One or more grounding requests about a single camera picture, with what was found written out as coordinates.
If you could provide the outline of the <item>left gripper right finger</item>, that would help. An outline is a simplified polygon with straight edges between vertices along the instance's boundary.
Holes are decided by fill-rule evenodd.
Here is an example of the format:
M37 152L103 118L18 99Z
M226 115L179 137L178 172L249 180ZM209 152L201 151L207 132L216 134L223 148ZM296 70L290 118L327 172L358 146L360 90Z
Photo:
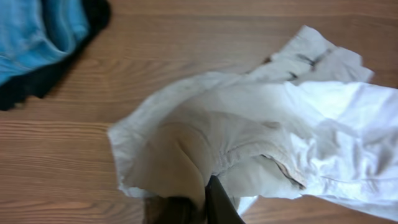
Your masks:
M245 224L217 176L210 177L205 193L208 224Z

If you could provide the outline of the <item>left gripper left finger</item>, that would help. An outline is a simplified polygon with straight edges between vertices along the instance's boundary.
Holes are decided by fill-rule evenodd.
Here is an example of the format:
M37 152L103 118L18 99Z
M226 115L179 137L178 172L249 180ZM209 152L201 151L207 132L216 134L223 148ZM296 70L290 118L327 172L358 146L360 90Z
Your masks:
M144 199L144 224L206 223L206 212L185 197L149 197Z

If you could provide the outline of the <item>beige khaki shorts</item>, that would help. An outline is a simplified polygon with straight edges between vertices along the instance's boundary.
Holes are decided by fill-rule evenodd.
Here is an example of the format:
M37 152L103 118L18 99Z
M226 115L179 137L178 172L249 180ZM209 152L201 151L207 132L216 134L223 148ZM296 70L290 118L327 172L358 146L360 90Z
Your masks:
M109 129L119 188L202 207L214 175L240 212L311 195L397 220L397 90L372 76L304 26L249 73L174 82Z

